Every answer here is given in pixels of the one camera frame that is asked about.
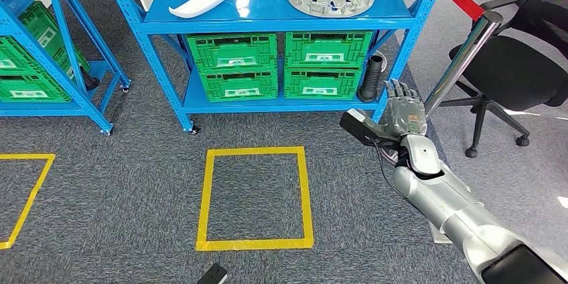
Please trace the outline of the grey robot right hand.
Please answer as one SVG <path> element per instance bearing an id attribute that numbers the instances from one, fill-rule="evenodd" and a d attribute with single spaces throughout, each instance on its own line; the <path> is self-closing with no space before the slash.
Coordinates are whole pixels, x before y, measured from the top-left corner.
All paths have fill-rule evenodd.
<path id="1" fill-rule="evenodd" d="M 397 79 L 384 81 L 386 107 L 382 118 L 386 131 L 393 137 L 406 134 L 427 134 L 424 104 L 414 89 Z"/>

